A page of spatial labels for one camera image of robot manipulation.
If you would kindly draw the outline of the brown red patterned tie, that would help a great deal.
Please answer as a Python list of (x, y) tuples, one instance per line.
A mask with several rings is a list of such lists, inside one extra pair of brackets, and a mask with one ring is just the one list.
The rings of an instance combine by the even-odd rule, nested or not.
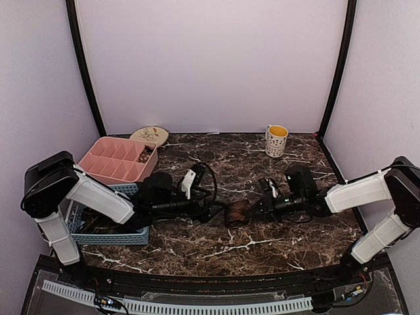
[(239, 228), (245, 226), (251, 220), (251, 204), (248, 199), (235, 201), (227, 205), (224, 210), (224, 225), (227, 228)]

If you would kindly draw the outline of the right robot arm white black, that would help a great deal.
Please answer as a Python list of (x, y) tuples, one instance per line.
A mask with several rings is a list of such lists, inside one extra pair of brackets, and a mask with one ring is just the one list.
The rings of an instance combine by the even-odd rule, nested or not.
[(271, 178), (259, 181), (264, 197), (248, 211), (257, 215), (282, 219), (304, 211), (311, 217), (330, 217), (355, 207), (387, 202), (388, 215), (373, 229), (355, 241), (341, 257), (335, 279), (350, 284), (360, 274), (360, 265), (394, 245), (419, 227), (419, 167), (404, 156), (383, 169), (319, 189), (308, 167), (298, 165), (284, 173), (288, 194), (281, 194)]

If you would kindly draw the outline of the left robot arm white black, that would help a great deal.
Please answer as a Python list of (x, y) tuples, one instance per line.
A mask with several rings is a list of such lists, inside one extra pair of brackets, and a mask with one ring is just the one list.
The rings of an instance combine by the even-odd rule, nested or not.
[(89, 175), (75, 164), (71, 153), (61, 151), (26, 171), (20, 208), (36, 221), (60, 263), (68, 266), (68, 277), (86, 286), (93, 273), (81, 262), (81, 251), (60, 213), (63, 200), (80, 203), (124, 229), (134, 229), (156, 219), (178, 217), (205, 223), (215, 214), (214, 208), (226, 207), (217, 194), (215, 173), (206, 163), (194, 164), (178, 184), (168, 173), (153, 173), (127, 196)]

